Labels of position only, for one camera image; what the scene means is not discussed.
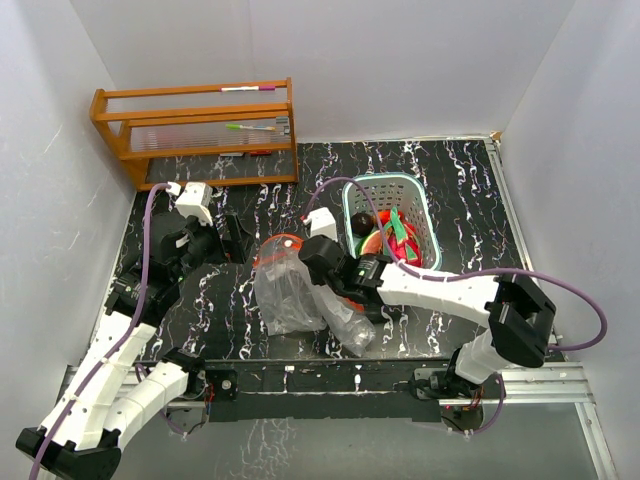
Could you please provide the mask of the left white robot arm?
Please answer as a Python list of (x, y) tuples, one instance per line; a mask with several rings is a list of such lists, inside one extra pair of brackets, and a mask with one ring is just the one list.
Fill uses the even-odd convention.
[(110, 479), (127, 444), (154, 415), (177, 397), (204, 392), (203, 359), (175, 347), (132, 391), (118, 394), (188, 276), (203, 265), (247, 261), (252, 236), (237, 216), (224, 219), (226, 238), (194, 215), (145, 216), (143, 247), (125, 259), (76, 374), (50, 414), (16, 440), (33, 461), (30, 478), (46, 471), (61, 479)]

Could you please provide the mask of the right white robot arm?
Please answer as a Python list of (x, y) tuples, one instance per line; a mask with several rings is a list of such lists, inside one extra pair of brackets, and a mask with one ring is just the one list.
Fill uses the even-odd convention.
[(539, 368), (547, 353), (556, 307), (526, 275), (477, 274), (457, 280), (438, 272), (396, 265), (384, 255), (354, 258), (334, 240), (317, 235), (305, 240), (298, 258), (312, 284), (366, 308), (411, 306), (464, 318), (483, 333), (452, 354), (446, 368), (414, 375), (417, 397), (471, 398), (501, 370), (516, 365)]

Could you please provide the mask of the red green dragon fruit toy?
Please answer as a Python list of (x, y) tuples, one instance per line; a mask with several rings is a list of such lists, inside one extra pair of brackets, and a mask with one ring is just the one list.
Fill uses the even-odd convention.
[(396, 207), (378, 212), (383, 224), (387, 243), (382, 244), (382, 253), (403, 260), (410, 266), (420, 267), (423, 255), (415, 227), (408, 222), (404, 213)]

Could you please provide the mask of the clear orange zip top bag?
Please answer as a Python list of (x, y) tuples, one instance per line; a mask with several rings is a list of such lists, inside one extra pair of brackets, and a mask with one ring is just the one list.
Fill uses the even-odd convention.
[(303, 241), (292, 234), (268, 238), (253, 264), (254, 294), (269, 336), (324, 330), (327, 324), (310, 289), (298, 252)]

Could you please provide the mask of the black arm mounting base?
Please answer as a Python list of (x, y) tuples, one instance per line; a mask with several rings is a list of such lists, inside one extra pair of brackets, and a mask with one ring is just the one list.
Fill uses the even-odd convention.
[(477, 408), (484, 389), (444, 380), (445, 360), (209, 360), (209, 420), (410, 419)]

